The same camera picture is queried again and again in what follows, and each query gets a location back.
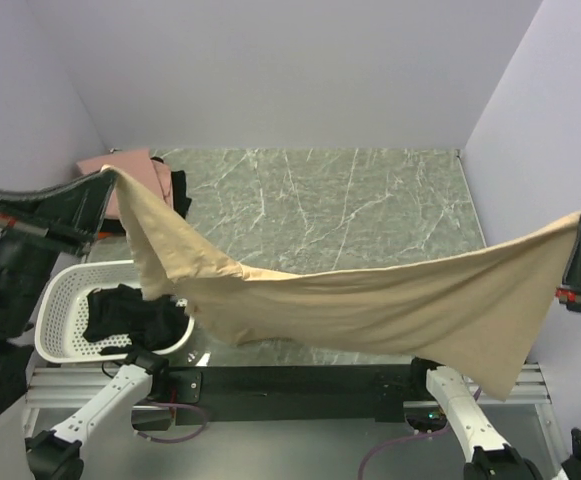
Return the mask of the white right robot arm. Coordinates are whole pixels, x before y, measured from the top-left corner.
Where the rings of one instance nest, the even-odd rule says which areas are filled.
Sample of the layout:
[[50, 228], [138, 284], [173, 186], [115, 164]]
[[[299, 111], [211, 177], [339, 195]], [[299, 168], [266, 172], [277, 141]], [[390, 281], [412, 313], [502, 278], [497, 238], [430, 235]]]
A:
[[[581, 219], [558, 302], [581, 314]], [[477, 402], [478, 391], [455, 371], [421, 362], [409, 374], [409, 387], [422, 399], [433, 398], [464, 455], [465, 479], [581, 479], [581, 429], [570, 434], [565, 452], [556, 431], [548, 426], [548, 404], [515, 404], [498, 412]]]

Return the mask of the white plastic laundry basket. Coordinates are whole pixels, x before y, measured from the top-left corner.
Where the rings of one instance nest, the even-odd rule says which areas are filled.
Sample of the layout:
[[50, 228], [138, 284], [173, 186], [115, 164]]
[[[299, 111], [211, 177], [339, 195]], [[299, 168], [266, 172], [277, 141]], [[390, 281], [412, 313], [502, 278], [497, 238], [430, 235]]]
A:
[[108, 347], [124, 348], [129, 337], [113, 335], [99, 342], [83, 337], [89, 317], [87, 295], [96, 289], [120, 284], [139, 286], [134, 263], [130, 260], [73, 265], [57, 274], [47, 285], [35, 324], [35, 349], [53, 364], [121, 361], [125, 352], [104, 355]]

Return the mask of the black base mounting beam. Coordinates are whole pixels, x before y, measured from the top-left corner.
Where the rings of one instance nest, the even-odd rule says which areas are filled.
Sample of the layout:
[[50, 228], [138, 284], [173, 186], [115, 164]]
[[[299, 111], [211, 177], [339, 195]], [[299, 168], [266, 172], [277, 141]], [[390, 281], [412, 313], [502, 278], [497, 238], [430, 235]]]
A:
[[404, 421], [426, 402], [422, 371], [408, 364], [171, 367], [148, 399], [204, 410], [214, 422], [373, 419]]

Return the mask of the black clothes in basket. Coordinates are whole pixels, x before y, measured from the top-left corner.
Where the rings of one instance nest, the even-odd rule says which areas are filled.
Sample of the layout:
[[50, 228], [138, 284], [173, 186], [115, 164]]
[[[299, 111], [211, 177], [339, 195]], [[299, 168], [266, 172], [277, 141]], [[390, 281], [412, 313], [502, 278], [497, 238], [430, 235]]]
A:
[[87, 295], [88, 320], [83, 338], [101, 342], [126, 335], [129, 344], [104, 347], [102, 355], [125, 354], [135, 347], [157, 351], [177, 343], [191, 325], [191, 319], [170, 296], [147, 301], [141, 290], [125, 284], [96, 289]]

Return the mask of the beige t shirt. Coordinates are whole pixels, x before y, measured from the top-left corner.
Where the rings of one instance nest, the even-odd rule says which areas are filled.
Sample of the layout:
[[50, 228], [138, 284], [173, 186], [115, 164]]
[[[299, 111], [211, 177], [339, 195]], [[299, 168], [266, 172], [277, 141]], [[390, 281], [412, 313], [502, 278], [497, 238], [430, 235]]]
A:
[[151, 191], [115, 171], [120, 220], [143, 296], [182, 298], [218, 340], [286, 339], [451, 367], [505, 400], [575, 245], [581, 212], [520, 238], [387, 268], [292, 274], [240, 263]]

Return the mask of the folded pink t shirt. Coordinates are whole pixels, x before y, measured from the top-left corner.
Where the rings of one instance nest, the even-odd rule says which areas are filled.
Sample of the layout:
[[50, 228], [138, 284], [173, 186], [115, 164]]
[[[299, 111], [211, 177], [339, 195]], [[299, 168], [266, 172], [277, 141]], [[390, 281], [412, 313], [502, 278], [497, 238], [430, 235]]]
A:
[[82, 175], [99, 171], [105, 165], [123, 170], [160, 197], [166, 205], [173, 206], [171, 170], [165, 164], [152, 160], [148, 149], [120, 151], [76, 163]]

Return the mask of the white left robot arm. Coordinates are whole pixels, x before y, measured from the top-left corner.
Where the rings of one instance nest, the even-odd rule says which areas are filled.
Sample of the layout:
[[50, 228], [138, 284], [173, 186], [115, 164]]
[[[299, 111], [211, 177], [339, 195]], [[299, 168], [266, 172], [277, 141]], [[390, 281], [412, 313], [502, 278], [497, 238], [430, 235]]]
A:
[[136, 348], [97, 370], [93, 357], [40, 366], [41, 348], [17, 343], [34, 313], [42, 325], [55, 305], [65, 320], [76, 314], [76, 289], [52, 273], [61, 255], [90, 250], [116, 183], [109, 168], [39, 191], [0, 190], [0, 479], [78, 479], [110, 432], [132, 435], [133, 416], [163, 414], [148, 405], [170, 388], [154, 352]]

